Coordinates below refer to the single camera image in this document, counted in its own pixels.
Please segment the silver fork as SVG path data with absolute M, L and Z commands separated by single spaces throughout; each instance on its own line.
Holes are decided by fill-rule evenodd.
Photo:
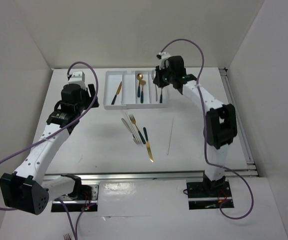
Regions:
M 155 70 L 152 70 L 151 72 L 151 78 L 152 80 L 155 79 Z M 157 102 L 158 101 L 158 90 L 157 90 L 157 85 L 155 83 L 154 84 L 154 87 L 155 87 L 155 101 Z
M 139 145 L 140 142 L 136 139 L 136 137 L 135 137 L 134 133 L 132 132 L 130 126 L 128 125 L 127 121 L 126 121 L 124 118 L 121 118 L 121 120 L 122 120 L 123 124 L 125 125 L 125 127 L 128 129 L 128 131 L 131 133 L 133 141 L 134 141 L 137 145 Z

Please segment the gold fork green handle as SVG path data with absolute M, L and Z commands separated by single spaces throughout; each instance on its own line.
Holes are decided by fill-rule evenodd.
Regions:
M 138 132 L 138 134 L 139 134 L 139 137 L 140 137 L 142 143 L 145 145 L 145 144 L 146 144 L 146 141 L 145 141 L 145 139 L 144 139 L 141 131 L 139 130 L 139 128 L 138 128 L 138 126 L 137 126 L 137 124 L 136 124 L 136 120 L 135 120 L 133 114 L 129 114 L 129 118 L 130 118 L 131 123 L 136 127 L 136 130 L 137 130 L 137 132 Z
M 161 93 L 160 93 L 160 97 L 159 97 L 159 103 L 160 104 L 163 103 L 163 88 L 161 88 Z

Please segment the gold spoon green handle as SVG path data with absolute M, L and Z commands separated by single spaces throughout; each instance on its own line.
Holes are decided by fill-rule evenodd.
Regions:
M 136 79 L 138 80 L 138 88 L 137 88 L 137 97 L 139 98 L 141 95 L 141 80 L 143 79 L 143 75 L 141 73 L 138 73 L 136 76 Z
M 146 85 L 146 81 L 139 80 L 139 83 L 140 83 L 140 86 L 141 86 L 140 103 L 143 103 L 143 101 L 144 101 L 143 87 Z

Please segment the gold knife green handle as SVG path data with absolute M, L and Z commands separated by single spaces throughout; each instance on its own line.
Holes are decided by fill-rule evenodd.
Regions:
M 147 151 L 148 151 L 149 159 L 153 163 L 154 159 L 153 159 L 153 155 L 152 155 L 152 151 L 151 151 L 151 147 L 150 147 L 150 143 L 149 143 L 146 127 L 143 127 L 143 131 L 144 131 L 144 135 L 145 135 L 145 139 L 146 139 L 146 148 L 147 148 Z
M 122 88 L 122 81 L 120 82 L 120 84 L 119 84 L 119 86 L 118 86 L 118 88 L 117 88 L 117 90 L 116 90 L 116 93 L 115 93 L 115 95 L 114 95 L 114 97 L 113 97 L 113 100 L 112 100 L 112 102 L 111 102 L 111 105 L 114 105 L 114 104 L 115 104 L 116 98 L 117 98 L 118 94 L 120 93 L 121 88 Z

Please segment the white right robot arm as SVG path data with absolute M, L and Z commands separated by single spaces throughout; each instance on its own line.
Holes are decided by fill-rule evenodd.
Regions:
M 237 136 L 235 107 L 224 104 L 210 94 L 201 86 L 199 76 L 188 74 L 181 56 L 160 52 L 157 58 L 160 65 L 155 68 L 154 84 L 159 88 L 173 86 L 202 111 L 207 168 L 200 189 L 207 196 L 213 196 L 224 187 L 228 148 Z

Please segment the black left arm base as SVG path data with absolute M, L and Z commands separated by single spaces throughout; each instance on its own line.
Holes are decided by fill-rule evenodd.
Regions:
M 74 203 L 96 203 L 99 194 L 99 183 L 82 181 L 80 188 L 77 190 L 76 195 L 73 195 L 75 182 L 72 180 L 69 183 L 60 183 L 59 193 L 53 199 L 53 201 L 62 200 L 63 202 L 74 202 Z

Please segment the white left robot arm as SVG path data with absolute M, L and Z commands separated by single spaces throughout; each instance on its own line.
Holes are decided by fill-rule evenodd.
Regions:
M 78 199 L 82 195 L 81 178 L 62 174 L 44 183 L 45 173 L 61 145 L 79 123 L 83 113 L 99 106 L 93 84 L 82 88 L 79 84 L 64 85 L 61 100 L 49 115 L 41 144 L 32 147 L 27 158 L 12 174 L 4 173 L 0 187 L 7 207 L 39 215 L 48 202 L 66 195 Z

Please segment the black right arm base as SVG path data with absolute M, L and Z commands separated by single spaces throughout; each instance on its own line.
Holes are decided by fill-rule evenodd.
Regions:
M 228 198 L 232 197 L 226 177 L 211 181 L 207 176 L 199 182 L 187 182 L 183 193 L 189 198 Z

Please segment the white compartment cutlery tray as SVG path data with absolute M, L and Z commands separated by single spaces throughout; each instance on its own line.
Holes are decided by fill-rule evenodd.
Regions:
M 105 87 L 103 105 L 106 110 L 127 110 L 127 109 L 162 109 L 168 107 L 168 92 L 163 88 L 163 103 L 159 103 L 161 90 L 158 90 L 158 101 L 155 101 L 155 87 L 151 78 L 152 70 L 116 70 L 107 71 L 105 75 Z M 143 87 L 144 101 L 140 103 L 137 97 L 138 73 L 143 75 L 146 85 Z M 115 104 L 111 105 L 116 90 L 122 82 L 122 88 L 118 94 Z

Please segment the white chopstick right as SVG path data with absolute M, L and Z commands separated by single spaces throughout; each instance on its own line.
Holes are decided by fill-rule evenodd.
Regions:
M 175 117 L 173 117 L 173 119 L 172 119 L 172 124 L 171 124 L 171 129 L 170 129 L 170 134 L 169 134 L 167 156 L 169 155 L 169 152 L 170 152 L 170 145 L 171 145 L 171 138 L 172 138 L 172 132 L 173 132 L 174 118 Z

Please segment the gold fork bottom edge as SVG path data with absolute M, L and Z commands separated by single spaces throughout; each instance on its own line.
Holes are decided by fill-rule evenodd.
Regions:
M 64 234 L 64 240 L 72 240 L 70 235 L 67 233 L 67 234 Z

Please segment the aluminium rail front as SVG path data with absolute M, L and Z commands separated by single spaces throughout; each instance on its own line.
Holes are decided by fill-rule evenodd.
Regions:
M 258 177 L 258 172 L 254 169 L 237 171 L 244 178 Z M 237 177 L 232 172 L 226 172 L 226 178 Z M 154 172 L 154 173 L 123 173 L 123 174 L 80 174 L 77 175 L 83 181 L 139 181 L 139 180 L 170 180 L 170 179 L 202 179 L 201 171 L 187 172 Z M 55 180 L 59 175 L 45 175 L 44 181 Z

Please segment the aluminium rail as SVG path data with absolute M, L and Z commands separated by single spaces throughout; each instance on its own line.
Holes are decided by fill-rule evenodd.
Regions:
M 237 171 L 244 178 L 258 177 L 258 172 L 254 169 Z M 232 172 L 226 172 L 226 178 L 237 177 Z M 154 172 L 154 173 L 123 173 L 123 174 L 80 174 L 77 175 L 83 181 L 139 181 L 139 180 L 170 180 L 170 179 L 202 179 L 201 171 L 187 172 Z M 55 180 L 59 175 L 45 175 L 44 181 Z
M 241 147 L 242 147 L 243 154 L 245 157 L 245 161 L 246 161 L 246 165 L 247 165 L 247 171 L 249 172 L 246 174 L 246 176 L 259 177 L 256 163 L 254 162 L 254 159 L 253 159 L 250 147 L 249 147 L 249 143 L 248 143 L 248 140 L 247 140 L 247 137 L 245 134 L 245 130 L 244 130 L 244 127 L 242 125 L 239 112 L 237 110 L 237 103 L 234 99 L 233 92 L 232 92 L 232 89 L 230 86 L 230 82 L 229 82 L 229 78 L 228 78 L 228 69 L 227 68 L 219 68 L 218 70 L 219 70 L 219 74 L 221 76 L 221 80 L 223 83 L 223 87 L 225 89 L 225 94 L 227 96 L 227 99 L 228 99 L 229 103 L 231 103 L 235 106 L 238 137 L 240 139 Z

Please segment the aluminium rail right side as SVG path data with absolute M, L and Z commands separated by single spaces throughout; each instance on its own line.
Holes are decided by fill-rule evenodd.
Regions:
M 234 99 L 233 92 L 232 92 L 232 89 L 230 86 L 230 82 L 229 82 L 229 78 L 228 78 L 228 69 L 227 68 L 219 68 L 218 70 L 219 70 L 219 74 L 221 76 L 221 80 L 223 83 L 223 87 L 225 89 L 225 94 L 227 96 L 227 99 L 228 99 L 229 103 L 231 103 L 235 106 L 238 137 L 240 139 L 241 147 L 242 147 L 243 154 L 245 157 L 245 161 L 246 161 L 246 165 L 247 165 L 247 171 L 249 172 L 246 174 L 246 176 L 259 177 L 256 163 L 254 162 L 254 159 L 253 159 L 250 147 L 249 147 L 249 143 L 248 143 L 248 140 L 247 140 L 247 137 L 245 134 L 245 130 L 244 130 L 244 127 L 242 125 L 239 112 L 237 110 L 237 103 Z

